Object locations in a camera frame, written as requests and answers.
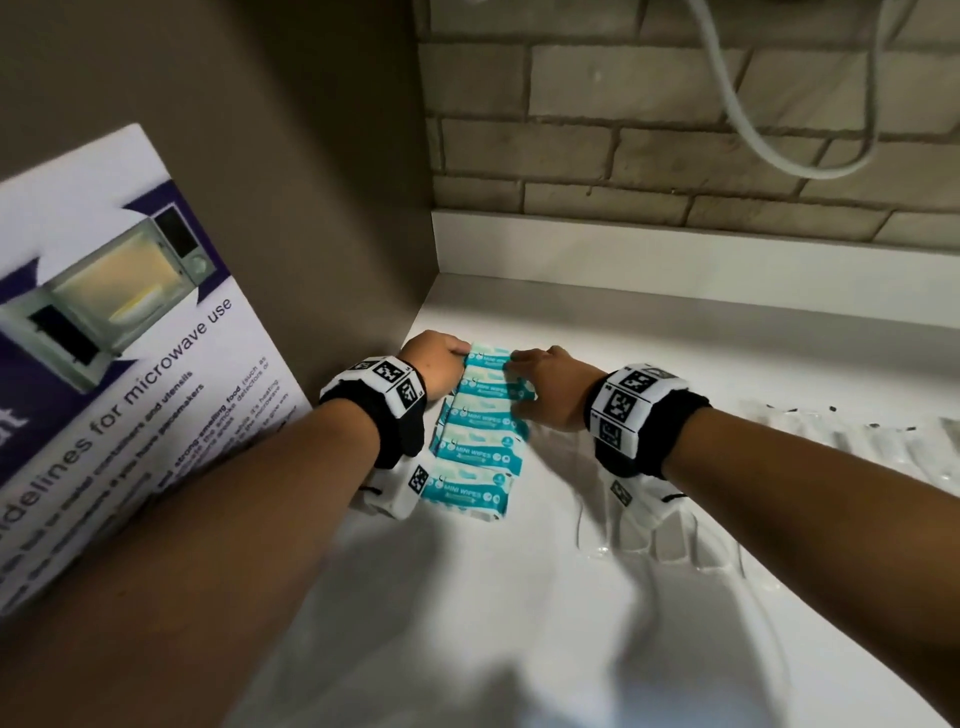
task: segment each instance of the brick wall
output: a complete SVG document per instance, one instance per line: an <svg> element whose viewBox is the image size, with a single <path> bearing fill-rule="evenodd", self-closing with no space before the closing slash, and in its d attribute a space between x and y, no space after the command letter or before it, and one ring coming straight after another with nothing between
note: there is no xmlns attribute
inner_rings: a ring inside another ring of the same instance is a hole
<svg viewBox="0 0 960 728"><path fill-rule="evenodd" d="M682 0L414 0L437 206L960 250L960 0L896 0L882 144L797 180L726 122ZM859 148L876 0L711 0L763 134Z"/></svg>

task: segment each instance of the forearm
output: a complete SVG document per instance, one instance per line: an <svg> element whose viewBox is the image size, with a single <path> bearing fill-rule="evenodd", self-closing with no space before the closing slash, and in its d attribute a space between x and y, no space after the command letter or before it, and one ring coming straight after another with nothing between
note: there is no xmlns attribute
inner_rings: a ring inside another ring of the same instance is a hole
<svg viewBox="0 0 960 728"><path fill-rule="evenodd" d="M9 722L218 725L378 448L369 417L334 400L89 555L0 646Z"/></svg>
<svg viewBox="0 0 960 728"><path fill-rule="evenodd" d="M904 676L925 680L920 673L944 656L956 664L960 499L711 409L690 418L663 469L792 590Z"/></svg>

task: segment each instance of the person's right arm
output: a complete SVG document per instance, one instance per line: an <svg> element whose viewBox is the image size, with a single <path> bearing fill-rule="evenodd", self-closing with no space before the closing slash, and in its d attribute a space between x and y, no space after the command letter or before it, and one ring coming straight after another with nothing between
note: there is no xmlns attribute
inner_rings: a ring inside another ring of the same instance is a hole
<svg viewBox="0 0 960 728"><path fill-rule="evenodd" d="M604 373L559 347L518 352L518 414L583 429ZM960 725L960 498L840 450L698 410L663 472L775 576Z"/></svg>

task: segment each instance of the dark wall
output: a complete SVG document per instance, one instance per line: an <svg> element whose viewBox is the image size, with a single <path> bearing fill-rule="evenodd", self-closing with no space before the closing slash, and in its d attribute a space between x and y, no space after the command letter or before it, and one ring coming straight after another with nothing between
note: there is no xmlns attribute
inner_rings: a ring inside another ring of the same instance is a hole
<svg viewBox="0 0 960 728"><path fill-rule="evenodd" d="M312 394L437 273L409 8L4 0L0 178L142 124Z"/></svg>

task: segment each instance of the brick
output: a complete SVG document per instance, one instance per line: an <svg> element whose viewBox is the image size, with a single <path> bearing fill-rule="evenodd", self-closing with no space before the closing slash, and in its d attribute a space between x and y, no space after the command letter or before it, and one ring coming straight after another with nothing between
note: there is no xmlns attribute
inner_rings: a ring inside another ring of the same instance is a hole
<svg viewBox="0 0 960 728"><path fill-rule="evenodd" d="M527 183L523 211L528 215L679 226L687 198L580 184Z"/></svg>
<svg viewBox="0 0 960 728"><path fill-rule="evenodd" d="M520 182L434 177L433 197L437 207L520 212Z"/></svg>
<svg viewBox="0 0 960 728"><path fill-rule="evenodd" d="M866 241L884 217L885 212L856 207L704 196L694 201L686 224L707 230Z"/></svg>
<svg viewBox="0 0 960 728"><path fill-rule="evenodd" d="M735 75L742 51L727 51ZM707 57L691 48L541 46L530 113L639 121L717 122L723 105Z"/></svg>
<svg viewBox="0 0 960 728"><path fill-rule="evenodd" d="M445 119L446 168L599 180L611 133L601 127Z"/></svg>
<svg viewBox="0 0 960 728"><path fill-rule="evenodd" d="M639 0L431 0L434 33L466 36L634 34Z"/></svg>
<svg viewBox="0 0 960 728"><path fill-rule="evenodd" d="M823 142L796 136L768 138L801 164L810 164ZM656 132L624 129L612 178L649 187L789 194L798 181L771 167L733 133Z"/></svg>
<svg viewBox="0 0 960 728"><path fill-rule="evenodd" d="M414 28L417 38L426 40L430 37L430 4L429 0L413 0Z"/></svg>
<svg viewBox="0 0 960 728"><path fill-rule="evenodd" d="M437 113L523 112L523 47L422 43L423 102Z"/></svg>
<svg viewBox="0 0 960 728"><path fill-rule="evenodd" d="M865 69L862 53L758 51L740 99L759 126L859 130ZM880 79L883 131L948 133L960 122L960 56L888 52Z"/></svg>
<svg viewBox="0 0 960 728"><path fill-rule="evenodd" d="M777 43L866 44L876 2L712 0L710 9L720 41L728 47ZM909 5L910 0L895 0L885 25L894 27ZM700 34L682 0L650 0L640 27L640 40L700 45Z"/></svg>
<svg viewBox="0 0 960 728"><path fill-rule="evenodd" d="M956 0L920 0L898 44L960 45L960 12Z"/></svg>
<svg viewBox="0 0 960 728"><path fill-rule="evenodd" d="M821 165L843 164L859 146L855 141L831 142ZM955 209L960 208L958 170L960 146L883 142L866 169L840 180L811 180L803 196Z"/></svg>
<svg viewBox="0 0 960 728"><path fill-rule="evenodd" d="M430 169L439 171L444 168L444 156L441 152L440 122L436 119L426 120L426 143L430 150Z"/></svg>
<svg viewBox="0 0 960 728"><path fill-rule="evenodd" d="M960 215L895 212L876 242L960 251Z"/></svg>

